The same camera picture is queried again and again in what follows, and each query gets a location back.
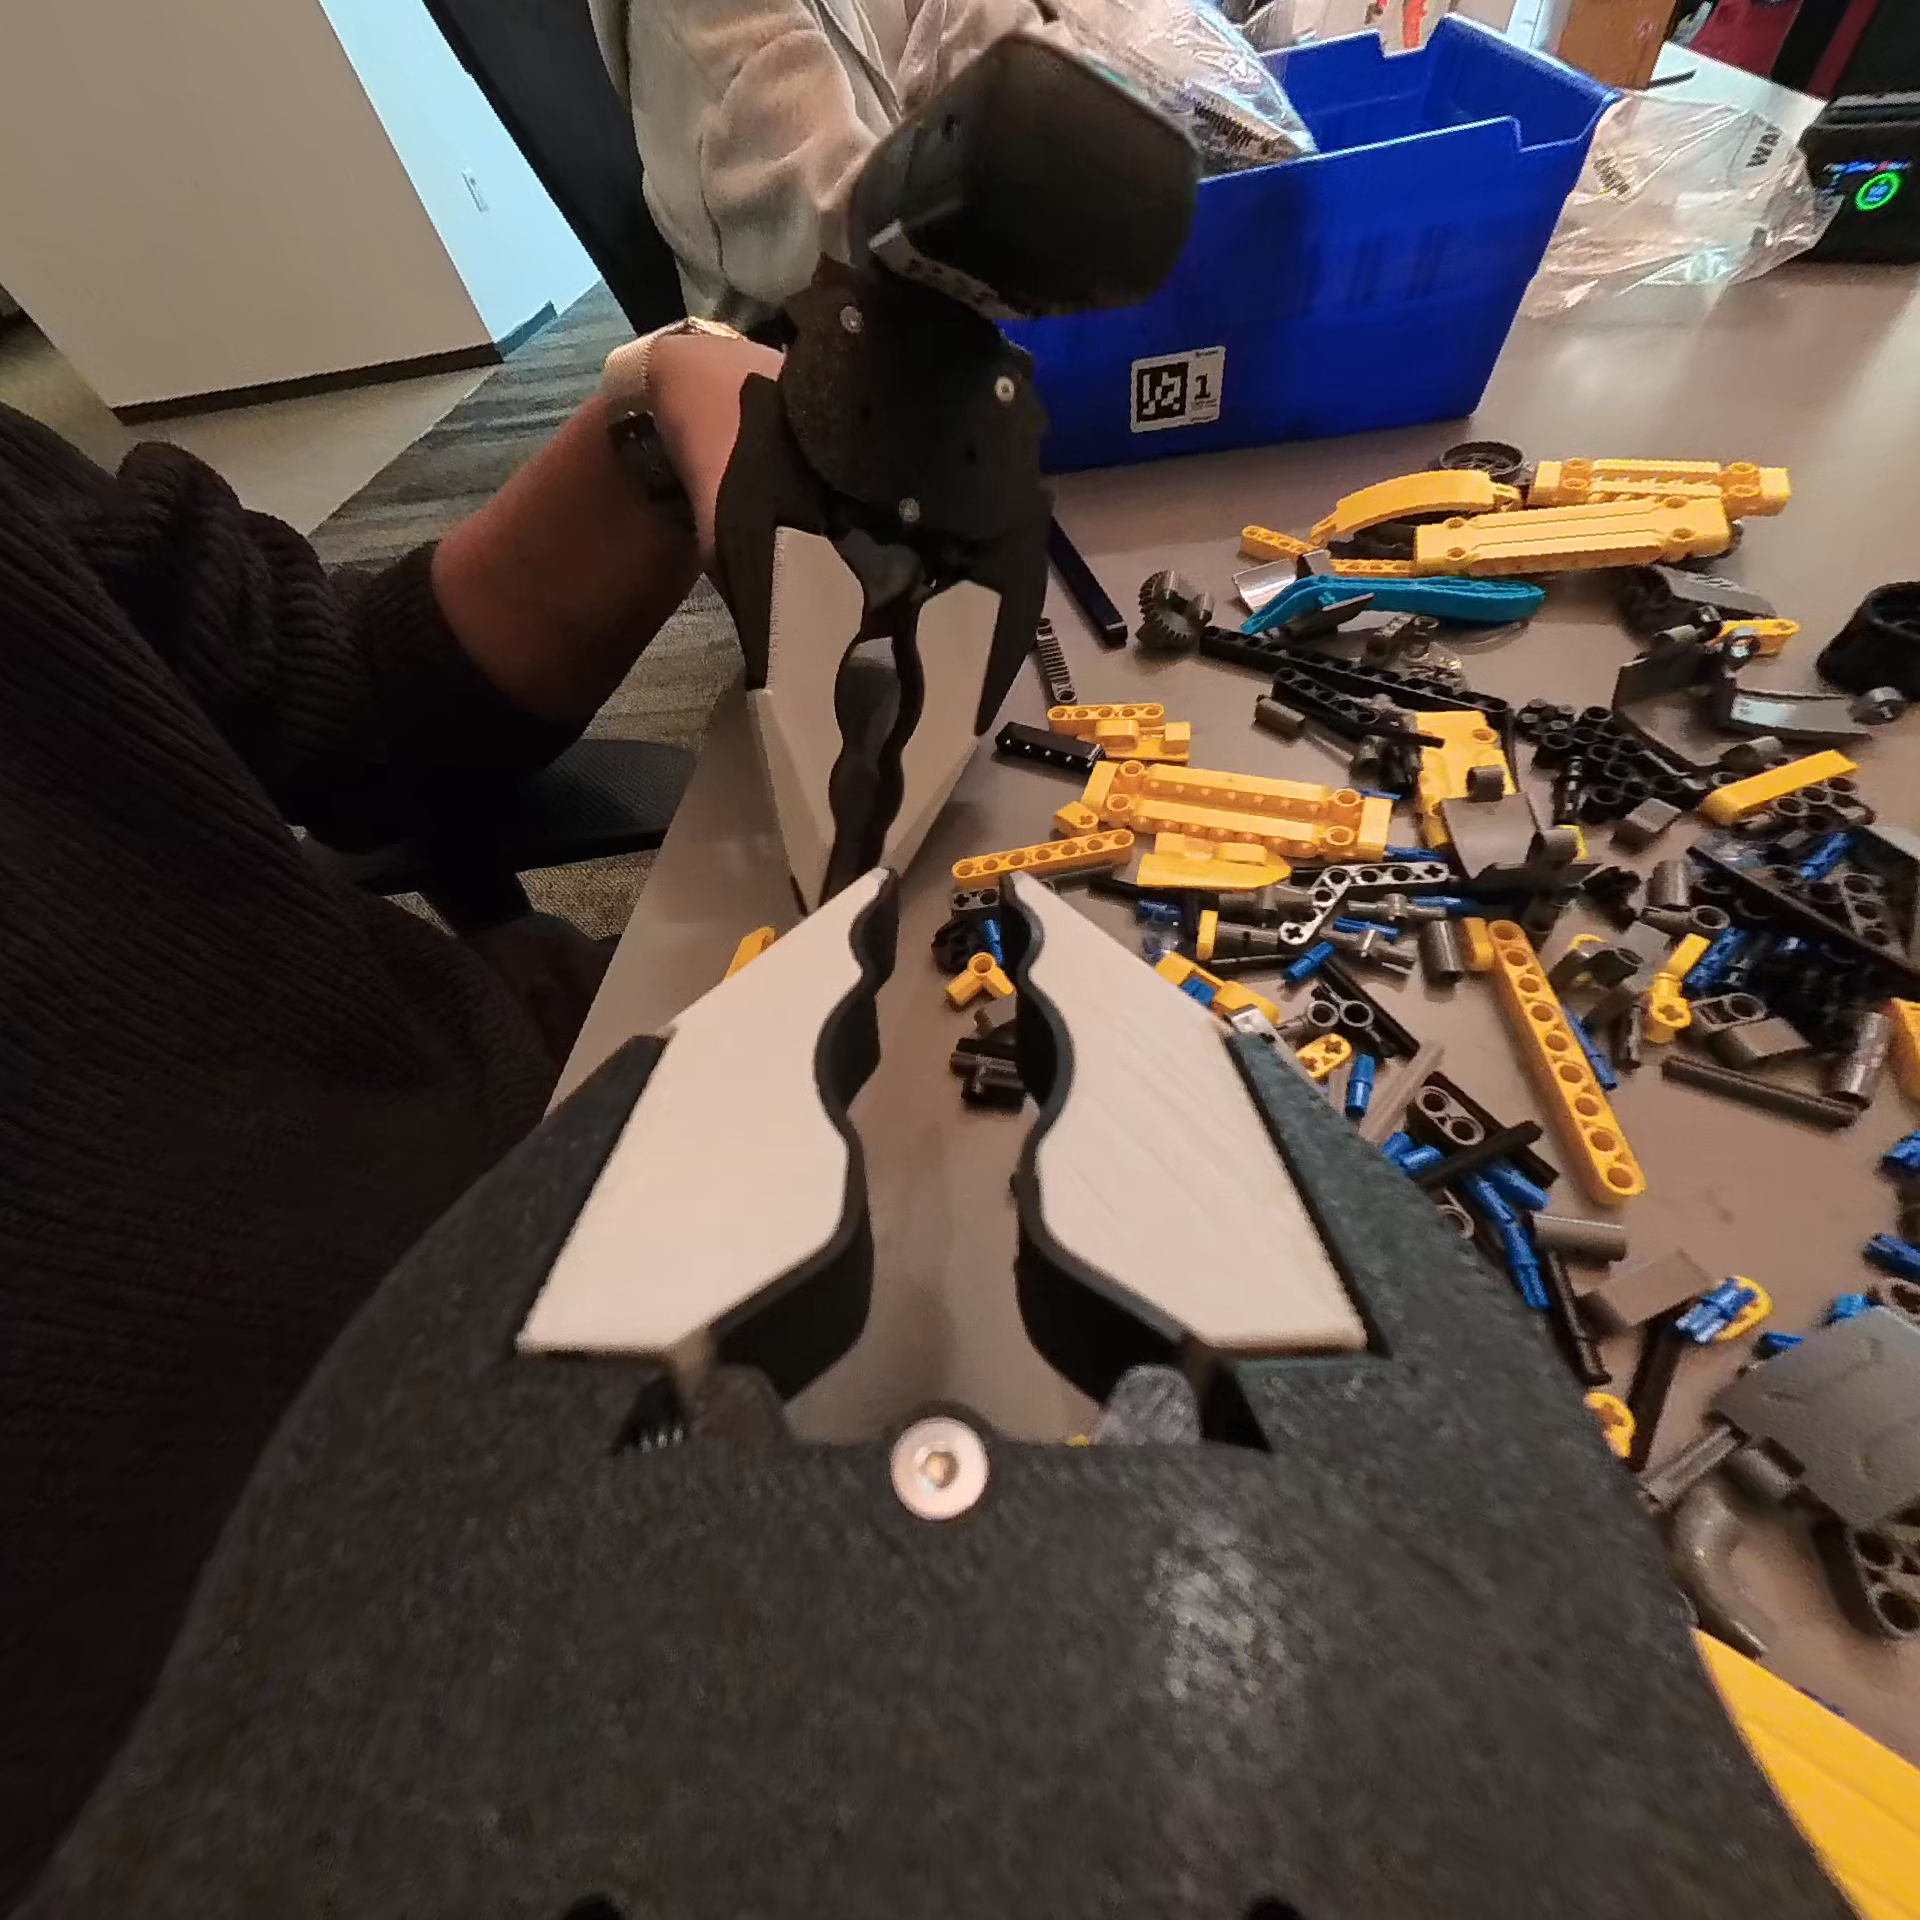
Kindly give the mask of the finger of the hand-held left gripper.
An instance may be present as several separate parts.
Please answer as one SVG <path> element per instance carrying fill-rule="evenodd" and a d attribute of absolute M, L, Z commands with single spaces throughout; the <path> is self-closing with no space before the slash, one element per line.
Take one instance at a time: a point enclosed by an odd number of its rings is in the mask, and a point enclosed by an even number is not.
<path fill-rule="evenodd" d="M 764 685 L 747 719 L 802 911 L 830 899 L 874 829 L 879 688 L 852 666 L 866 593 L 848 560 L 802 527 L 778 527 Z"/>
<path fill-rule="evenodd" d="M 973 763 L 997 636 L 997 588 L 949 582 L 892 641 L 892 688 L 857 805 L 857 871 L 904 871 Z"/>

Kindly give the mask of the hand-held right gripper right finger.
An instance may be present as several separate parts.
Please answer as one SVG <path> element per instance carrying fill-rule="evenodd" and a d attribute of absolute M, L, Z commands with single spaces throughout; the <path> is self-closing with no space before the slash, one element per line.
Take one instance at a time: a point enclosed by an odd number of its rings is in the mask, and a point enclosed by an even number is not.
<path fill-rule="evenodd" d="M 1238 1067 L 1238 1034 L 1035 877 L 1002 888 L 1035 1129 L 1017 1293 L 1072 1386 L 1133 1362 L 1359 1355 L 1369 1326 Z"/>

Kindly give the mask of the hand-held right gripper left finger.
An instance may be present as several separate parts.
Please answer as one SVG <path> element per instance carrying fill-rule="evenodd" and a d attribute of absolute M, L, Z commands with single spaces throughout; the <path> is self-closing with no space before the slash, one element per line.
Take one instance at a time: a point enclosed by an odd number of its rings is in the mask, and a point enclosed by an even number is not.
<path fill-rule="evenodd" d="M 741 972 L 630 1044 L 637 1092 L 516 1337 L 689 1384 L 756 1368 L 797 1395 L 874 1302 L 848 1101 L 879 1072 L 898 877 L 866 868 Z"/>

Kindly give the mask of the person's left forearm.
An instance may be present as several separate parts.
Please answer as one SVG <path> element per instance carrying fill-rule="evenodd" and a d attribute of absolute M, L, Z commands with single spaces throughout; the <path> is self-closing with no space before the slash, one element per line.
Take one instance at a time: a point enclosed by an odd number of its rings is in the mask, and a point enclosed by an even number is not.
<path fill-rule="evenodd" d="M 324 569 L 185 445 L 135 445 L 65 556 L 65 656 L 85 680 L 90 772 L 70 825 L 96 871 L 167 922 L 321 943 L 329 920 L 404 922 L 393 899 L 294 842 L 488 852 L 488 822 L 560 758 L 712 560 L 733 397 L 657 404 L 684 511 L 626 466 L 584 404 L 478 513 L 382 569 Z"/>

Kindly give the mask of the thin yellow holed beam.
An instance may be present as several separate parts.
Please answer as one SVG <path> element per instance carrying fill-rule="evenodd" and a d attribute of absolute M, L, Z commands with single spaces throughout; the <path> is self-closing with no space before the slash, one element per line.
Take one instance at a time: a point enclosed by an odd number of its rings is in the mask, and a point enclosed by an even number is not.
<path fill-rule="evenodd" d="M 1080 871 L 1117 871 L 1133 857 L 1133 829 L 1107 825 L 1082 837 L 1055 837 L 1042 845 L 1019 848 L 982 848 L 949 865 L 956 890 L 987 890 L 1002 888 L 1010 871 L 1030 877 L 1080 877 Z"/>

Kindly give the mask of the wristwatch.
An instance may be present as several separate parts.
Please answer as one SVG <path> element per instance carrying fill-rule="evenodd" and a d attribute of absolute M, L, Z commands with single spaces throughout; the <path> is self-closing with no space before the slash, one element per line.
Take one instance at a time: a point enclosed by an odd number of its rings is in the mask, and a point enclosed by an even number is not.
<path fill-rule="evenodd" d="M 671 511 L 694 531 L 694 504 L 684 495 L 684 481 L 663 445 L 663 431 L 648 404 L 648 363 L 663 341 L 747 341 L 747 335 L 712 318 L 679 318 L 679 320 L 652 325 L 615 346 L 601 363 L 599 397 L 606 408 L 606 434 L 611 434 L 615 457 L 635 471 L 635 481 L 657 511 Z"/>

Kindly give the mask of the long yellow block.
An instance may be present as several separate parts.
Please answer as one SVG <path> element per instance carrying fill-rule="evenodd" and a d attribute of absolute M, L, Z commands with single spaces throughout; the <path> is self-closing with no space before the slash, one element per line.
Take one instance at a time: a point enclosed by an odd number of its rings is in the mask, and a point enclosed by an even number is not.
<path fill-rule="evenodd" d="M 1098 763 L 1080 807 L 1103 825 L 1258 845 L 1288 865 L 1383 857 L 1392 798 L 1322 780 L 1230 774 L 1183 763 Z"/>

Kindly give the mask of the thick yellow holed beam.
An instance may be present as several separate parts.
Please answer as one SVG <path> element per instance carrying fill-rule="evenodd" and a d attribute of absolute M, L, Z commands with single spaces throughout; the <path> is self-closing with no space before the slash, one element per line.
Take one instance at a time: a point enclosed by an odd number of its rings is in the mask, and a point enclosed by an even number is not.
<path fill-rule="evenodd" d="M 1601 1208 L 1639 1197 L 1646 1167 L 1617 1127 L 1590 1052 L 1569 1034 L 1569 1014 L 1547 985 L 1539 952 L 1513 920 L 1493 920 L 1486 943 L 1486 977 L 1502 1005 L 1502 1022 L 1558 1137 L 1561 1173 Z"/>

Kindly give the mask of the clear plastic bag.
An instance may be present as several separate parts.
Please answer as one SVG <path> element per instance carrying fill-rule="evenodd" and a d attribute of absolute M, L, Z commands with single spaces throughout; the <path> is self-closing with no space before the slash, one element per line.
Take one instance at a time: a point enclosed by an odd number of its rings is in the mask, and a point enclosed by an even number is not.
<path fill-rule="evenodd" d="M 1769 116 L 1626 90 L 1592 130 L 1522 318 L 1724 294 L 1807 255 L 1839 210 L 1839 190 Z"/>
<path fill-rule="evenodd" d="M 1320 139 L 1249 37 L 1210 0 L 1117 0 L 1117 67 L 1199 153 L 1210 179 L 1320 157 Z"/>

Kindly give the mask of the person's dark clothing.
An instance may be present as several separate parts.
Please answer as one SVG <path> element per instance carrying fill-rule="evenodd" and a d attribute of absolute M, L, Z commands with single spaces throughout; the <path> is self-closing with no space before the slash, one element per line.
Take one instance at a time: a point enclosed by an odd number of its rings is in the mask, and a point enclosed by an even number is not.
<path fill-rule="evenodd" d="M 414 914 L 414 943 L 324 896 L 316 947 L 254 943 L 103 877 L 65 837 L 90 772 L 65 531 L 112 479 L 5 408 L 5 1912 L 141 1711 L 282 1408 L 538 1127 L 611 960 L 552 914 Z"/>

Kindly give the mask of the blue curved lego panel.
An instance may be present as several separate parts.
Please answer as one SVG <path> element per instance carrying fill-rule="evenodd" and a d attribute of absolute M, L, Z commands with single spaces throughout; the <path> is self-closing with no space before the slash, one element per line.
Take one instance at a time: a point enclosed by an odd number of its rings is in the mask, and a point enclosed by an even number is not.
<path fill-rule="evenodd" d="M 1274 600 L 1243 614 L 1238 635 L 1274 635 L 1300 614 L 1332 611 L 1350 596 L 1369 596 L 1369 611 L 1385 614 L 1428 614 L 1468 628 L 1498 628 L 1539 614 L 1547 593 L 1527 578 L 1455 578 L 1455 573 L 1304 573 L 1288 582 Z"/>

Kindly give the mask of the pile of mixed building pieces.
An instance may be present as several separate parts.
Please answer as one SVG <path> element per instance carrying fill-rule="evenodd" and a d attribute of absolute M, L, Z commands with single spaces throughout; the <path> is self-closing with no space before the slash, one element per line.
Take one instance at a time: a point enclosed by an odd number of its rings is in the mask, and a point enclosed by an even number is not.
<path fill-rule="evenodd" d="M 1885 1086 L 1915 1101 L 1915 837 L 1871 807 L 1858 730 L 1750 730 L 1707 763 L 1656 738 L 1649 703 L 1740 703 L 1738 672 L 1793 625 L 1695 560 L 1612 578 L 1646 641 L 1592 706 L 1473 688 L 1452 663 L 1468 625 L 1350 596 L 1238 635 L 1179 573 L 1144 578 L 1138 636 L 1258 673 L 1252 734 L 1346 744 L 1342 780 L 1283 780 L 1392 798 L 1385 848 L 1288 865 L 1133 829 L 1126 868 L 1035 882 L 1126 899 L 1144 964 L 1332 1078 L 1426 1238 L 1461 1244 L 1569 1362 L 1711 1634 L 1775 1642 L 1738 1574 L 1740 1481 L 1809 1517 L 1864 1634 L 1915 1642 L 1915 1337 L 1840 1337 L 1915 1326 L 1915 1129 L 1872 1155 L 1896 1220 L 1858 1238 L 1864 1287 L 1815 1289 L 1760 1244 L 1765 1208 L 1823 1208 L 1817 1137 Z M 1199 765 L 1163 703 L 1047 694 L 997 730 L 970 829 L 1107 829 L 1080 807 L 1103 758 Z M 933 960 L 956 1005 L 1010 995 L 1002 888 L 949 888 Z M 1493 920 L 1527 927 L 1646 1167 L 1620 1208 L 1561 1173 L 1486 977 Z"/>

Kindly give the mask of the black rubber tire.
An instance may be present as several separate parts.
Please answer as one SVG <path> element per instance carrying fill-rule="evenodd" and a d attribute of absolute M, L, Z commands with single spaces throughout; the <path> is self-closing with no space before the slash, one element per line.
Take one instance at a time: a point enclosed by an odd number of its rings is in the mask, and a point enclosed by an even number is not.
<path fill-rule="evenodd" d="M 1850 619 L 1815 656 L 1823 685 L 1847 694 L 1892 688 L 1920 699 L 1920 582 L 1885 582 L 1858 596 Z"/>

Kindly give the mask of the yellow curved panel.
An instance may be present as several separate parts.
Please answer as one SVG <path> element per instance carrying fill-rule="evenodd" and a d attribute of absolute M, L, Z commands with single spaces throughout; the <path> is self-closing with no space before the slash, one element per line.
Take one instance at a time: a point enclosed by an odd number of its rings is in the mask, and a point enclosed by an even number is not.
<path fill-rule="evenodd" d="M 1864 1920 L 1920 1917 L 1920 1769 L 1707 1631 L 1695 1654 L 1775 1794 Z"/>

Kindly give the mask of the black device with green light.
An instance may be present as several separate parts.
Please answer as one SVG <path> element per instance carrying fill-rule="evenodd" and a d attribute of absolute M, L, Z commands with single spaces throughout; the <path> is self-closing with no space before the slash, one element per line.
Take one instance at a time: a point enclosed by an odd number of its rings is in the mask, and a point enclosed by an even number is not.
<path fill-rule="evenodd" d="M 1833 218 L 1807 262 L 1915 268 L 1920 255 L 1920 90 L 1847 90 L 1802 132 L 1809 182 Z"/>

